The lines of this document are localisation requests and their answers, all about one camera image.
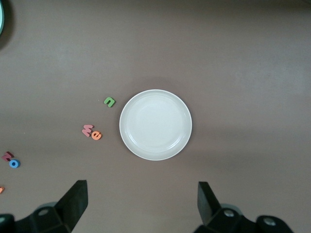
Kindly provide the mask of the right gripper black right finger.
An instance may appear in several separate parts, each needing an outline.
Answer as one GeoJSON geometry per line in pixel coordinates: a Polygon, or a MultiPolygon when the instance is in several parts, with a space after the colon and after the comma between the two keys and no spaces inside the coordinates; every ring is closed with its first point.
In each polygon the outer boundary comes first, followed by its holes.
{"type": "Polygon", "coordinates": [[[292,233],[282,219],[262,215],[255,222],[236,209],[222,207],[207,182],[198,183],[197,207],[202,220],[196,233],[292,233]]]}

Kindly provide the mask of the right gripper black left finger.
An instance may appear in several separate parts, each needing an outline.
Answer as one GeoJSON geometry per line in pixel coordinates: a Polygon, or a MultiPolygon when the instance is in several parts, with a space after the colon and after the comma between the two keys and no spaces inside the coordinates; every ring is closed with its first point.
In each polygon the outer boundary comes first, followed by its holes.
{"type": "Polygon", "coordinates": [[[15,220],[1,214],[2,233],[70,233],[88,206],[86,180],[78,180],[54,205],[39,208],[27,217],[15,220]]]}

